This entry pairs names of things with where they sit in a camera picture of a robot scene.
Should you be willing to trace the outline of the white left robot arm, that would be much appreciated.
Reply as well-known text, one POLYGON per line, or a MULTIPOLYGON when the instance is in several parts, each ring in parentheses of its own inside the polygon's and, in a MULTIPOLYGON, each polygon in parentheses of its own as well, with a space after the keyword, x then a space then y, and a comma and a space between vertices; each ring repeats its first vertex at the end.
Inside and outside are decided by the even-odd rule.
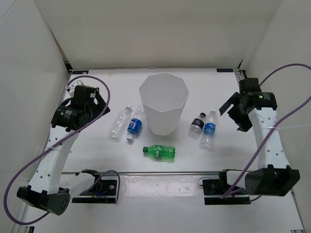
POLYGON ((41 159, 27 186, 20 187, 17 197, 31 207, 61 215, 66 210, 70 194, 60 187, 60 178, 68 154, 78 137, 78 130, 98 116, 109 113, 99 88, 77 85, 70 98, 55 110, 51 120, 46 155, 41 159))

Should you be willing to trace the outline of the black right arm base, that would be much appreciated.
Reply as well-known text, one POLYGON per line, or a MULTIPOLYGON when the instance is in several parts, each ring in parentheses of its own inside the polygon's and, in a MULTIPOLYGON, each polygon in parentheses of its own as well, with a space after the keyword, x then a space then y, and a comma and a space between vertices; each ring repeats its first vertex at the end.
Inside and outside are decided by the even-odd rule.
POLYGON ((197 181, 199 187, 203 188, 204 204, 208 205, 248 205, 250 198, 244 188, 236 186, 225 198, 221 196, 230 188, 227 183, 227 174, 231 170, 224 169, 218 172, 218 176, 202 177, 197 181))

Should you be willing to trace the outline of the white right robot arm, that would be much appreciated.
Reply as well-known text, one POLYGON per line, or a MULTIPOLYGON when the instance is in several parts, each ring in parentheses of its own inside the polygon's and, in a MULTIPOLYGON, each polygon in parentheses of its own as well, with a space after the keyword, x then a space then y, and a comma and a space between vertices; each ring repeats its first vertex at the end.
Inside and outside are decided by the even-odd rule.
POLYGON ((219 109, 228 113, 238 125, 238 130, 254 130, 257 150, 240 175, 225 177, 218 182, 223 196, 231 195, 240 180, 249 195, 285 196, 299 181, 300 173, 292 169, 287 160, 279 133, 276 131, 277 103, 275 95, 263 92, 257 78, 239 81, 239 91, 234 93, 219 109))

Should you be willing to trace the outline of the blue label clear bottle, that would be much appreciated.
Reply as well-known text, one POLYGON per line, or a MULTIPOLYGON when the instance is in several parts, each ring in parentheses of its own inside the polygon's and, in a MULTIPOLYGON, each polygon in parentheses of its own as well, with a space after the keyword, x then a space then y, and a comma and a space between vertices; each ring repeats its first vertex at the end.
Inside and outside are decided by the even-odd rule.
POLYGON ((203 128, 201 147, 204 149, 212 148, 215 141, 215 131, 217 125, 217 113, 211 110, 207 115, 207 120, 203 128))

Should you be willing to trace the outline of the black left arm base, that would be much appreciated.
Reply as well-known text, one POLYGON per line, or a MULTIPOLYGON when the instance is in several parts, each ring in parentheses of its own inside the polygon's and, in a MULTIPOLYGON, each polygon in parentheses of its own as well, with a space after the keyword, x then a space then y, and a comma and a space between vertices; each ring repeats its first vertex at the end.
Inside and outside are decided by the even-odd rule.
POLYGON ((77 197, 72 199, 72 203, 86 204, 116 204, 119 200, 121 177, 115 170, 108 170, 100 173, 96 170, 84 169, 80 174, 88 174, 94 178, 91 187, 84 190, 77 197))

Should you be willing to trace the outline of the clear plastic bottle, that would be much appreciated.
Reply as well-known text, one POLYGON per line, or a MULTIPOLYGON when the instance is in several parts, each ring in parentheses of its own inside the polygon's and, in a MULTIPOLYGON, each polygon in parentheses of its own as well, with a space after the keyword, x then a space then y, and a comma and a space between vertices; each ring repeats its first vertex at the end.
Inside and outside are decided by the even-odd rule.
POLYGON ((131 113, 132 113, 132 105, 126 105, 119 111, 116 119, 114 120, 113 124, 111 125, 108 131, 109 139, 115 142, 120 142, 125 132, 125 127, 131 116, 131 113))

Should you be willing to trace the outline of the black label small bottle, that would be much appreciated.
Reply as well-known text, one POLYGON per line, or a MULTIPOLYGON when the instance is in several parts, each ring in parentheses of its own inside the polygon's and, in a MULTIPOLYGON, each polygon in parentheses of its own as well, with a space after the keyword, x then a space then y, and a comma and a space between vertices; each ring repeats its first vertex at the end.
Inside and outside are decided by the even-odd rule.
POLYGON ((189 136, 192 138, 198 138, 202 132, 202 129, 205 125, 206 114, 200 113, 198 117, 196 117, 189 128, 189 136))

